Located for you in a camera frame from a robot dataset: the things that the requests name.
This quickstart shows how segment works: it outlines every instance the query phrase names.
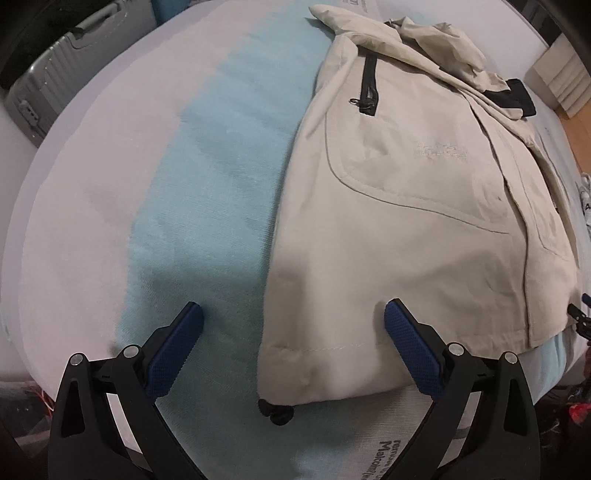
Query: fabric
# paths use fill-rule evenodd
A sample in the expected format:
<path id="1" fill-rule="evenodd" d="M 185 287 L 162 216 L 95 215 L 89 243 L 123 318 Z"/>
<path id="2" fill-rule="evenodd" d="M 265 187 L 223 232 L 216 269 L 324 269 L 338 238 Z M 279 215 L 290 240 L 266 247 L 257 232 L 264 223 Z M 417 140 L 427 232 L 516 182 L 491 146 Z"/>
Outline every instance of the fabric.
<path id="1" fill-rule="evenodd" d="M 535 147 L 530 127 L 392 28 L 338 7 L 310 11 L 337 37 L 282 193 L 261 398 L 293 405 L 408 385 L 384 329 L 393 297 L 477 356 L 521 353 L 563 330 L 580 297 L 567 197 L 547 169 L 561 219 L 537 162 L 549 163 L 526 146 Z M 362 78 L 358 46 L 385 55 L 375 117 L 349 102 Z"/>
<path id="2" fill-rule="evenodd" d="M 581 196 L 581 208 L 585 217 L 585 225 L 591 238 L 591 177 L 588 173 L 581 175 L 581 186 L 579 188 Z"/>
<path id="3" fill-rule="evenodd" d="M 158 407 L 212 480 L 375 480 L 430 405 L 409 386 L 297 407 L 285 427 L 256 409 L 282 172 L 333 38 L 310 4 L 210 0 L 124 52 L 89 85 L 102 82 L 96 100 L 83 90 L 52 127 L 9 231 L 2 319 L 52 395 L 71 354 L 110 357 L 143 343 L 186 301 L 203 305 L 203 337 Z M 472 19 L 443 17 L 450 18 L 468 26 Z M 520 33 L 531 32 L 524 25 Z M 487 43 L 479 46 L 488 54 Z M 543 107 L 535 121 L 546 120 L 540 131 L 550 158 L 576 170 L 559 120 Z M 584 248 L 578 192 L 565 178 Z M 570 368 L 575 340 L 569 328 L 520 355 L 535 400 Z M 471 418 L 469 410 L 460 428 Z M 454 441 L 448 459 L 461 444 Z"/>
<path id="4" fill-rule="evenodd" d="M 534 64 L 569 118 L 591 99 L 591 76 L 564 34 Z"/>
<path id="5" fill-rule="evenodd" d="M 486 90 L 482 93 L 484 93 L 486 98 L 495 102 L 497 106 L 503 108 L 520 108 L 523 111 L 523 116 L 534 116 L 535 105 L 523 82 L 519 79 L 509 79 L 507 80 L 507 86 L 509 90 L 503 90 L 501 92 Z"/>
<path id="6" fill-rule="evenodd" d="M 390 20 L 403 40 L 415 40 L 445 72 L 463 80 L 479 92 L 508 90 L 497 74 L 487 72 L 486 57 L 460 29 L 448 23 L 417 25 L 410 18 Z"/>

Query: suitcase handle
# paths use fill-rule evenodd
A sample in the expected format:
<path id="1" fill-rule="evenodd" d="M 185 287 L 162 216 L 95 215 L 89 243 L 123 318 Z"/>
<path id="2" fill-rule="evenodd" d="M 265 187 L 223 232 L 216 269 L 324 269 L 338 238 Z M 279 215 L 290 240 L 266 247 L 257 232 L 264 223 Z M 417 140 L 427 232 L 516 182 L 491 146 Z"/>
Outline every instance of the suitcase handle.
<path id="1" fill-rule="evenodd" d="M 110 35 L 121 25 L 126 16 L 125 0 L 116 0 L 80 22 L 66 36 L 69 37 L 72 47 L 84 48 Z M 121 17 L 121 20 L 115 21 L 116 17 Z"/>
<path id="2" fill-rule="evenodd" d="M 84 30 L 85 33 L 90 33 L 99 28 L 107 18 L 112 17 L 121 11 L 121 5 L 118 2 L 107 5 L 101 8 L 98 12 L 85 18 L 82 22 L 76 25 L 79 29 Z"/>

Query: blue gripper pad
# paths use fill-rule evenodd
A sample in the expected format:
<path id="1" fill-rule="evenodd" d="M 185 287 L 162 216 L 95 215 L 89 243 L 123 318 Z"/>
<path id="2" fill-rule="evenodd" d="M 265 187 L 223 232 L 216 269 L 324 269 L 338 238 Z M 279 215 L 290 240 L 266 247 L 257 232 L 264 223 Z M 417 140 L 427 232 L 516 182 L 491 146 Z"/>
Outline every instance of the blue gripper pad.
<path id="1" fill-rule="evenodd" d="M 144 391 L 152 402 L 168 394 L 202 333 L 203 310 L 194 304 L 168 334 L 146 369 Z"/>
<path id="2" fill-rule="evenodd" d="M 384 324 L 419 392 L 433 400 L 441 398 L 444 390 L 441 366 L 411 320 L 393 300 L 386 305 Z"/>

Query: metal screw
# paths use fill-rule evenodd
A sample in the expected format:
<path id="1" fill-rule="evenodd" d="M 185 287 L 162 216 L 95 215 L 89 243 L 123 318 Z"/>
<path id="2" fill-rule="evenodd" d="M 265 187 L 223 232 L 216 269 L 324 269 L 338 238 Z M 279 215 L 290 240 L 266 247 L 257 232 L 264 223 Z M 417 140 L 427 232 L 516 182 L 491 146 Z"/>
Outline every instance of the metal screw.
<path id="1" fill-rule="evenodd" d="M 517 355 L 514 354 L 513 352 L 507 352 L 505 354 L 505 360 L 507 360 L 510 364 L 516 364 L 517 363 Z"/>
<path id="2" fill-rule="evenodd" d="M 123 350 L 123 356 L 125 358 L 133 358 L 138 353 L 139 353 L 139 348 L 136 345 L 129 345 L 128 347 L 125 347 L 125 350 Z"/>
<path id="3" fill-rule="evenodd" d="M 70 364 L 71 365 L 80 365 L 84 360 L 84 356 L 81 353 L 75 353 L 70 357 Z"/>
<path id="4" fill-rule="evenodd" d="M 447 347 L 449 352 L 455 356 L 462 356 L 464 354 L 464 347 L 459 343 L 450 343 L 449 347 Z"/>

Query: wall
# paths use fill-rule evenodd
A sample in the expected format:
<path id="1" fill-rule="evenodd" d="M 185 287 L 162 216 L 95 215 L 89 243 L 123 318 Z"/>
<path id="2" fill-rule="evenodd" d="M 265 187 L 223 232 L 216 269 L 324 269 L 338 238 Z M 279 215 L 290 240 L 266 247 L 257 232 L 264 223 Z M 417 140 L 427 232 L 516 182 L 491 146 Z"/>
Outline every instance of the wall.
<path id="1" fill-rule="evenodd" d="M 5 94 L 6 92 L 0 90 L 0 264 L 12 208 L 37 152 L 35 146 L 10 120 L 4 108 Z M 0 328 L 0 381 L 27 378 L 27 370 L 16 349 L 8 342 L 4 330 Z"/>

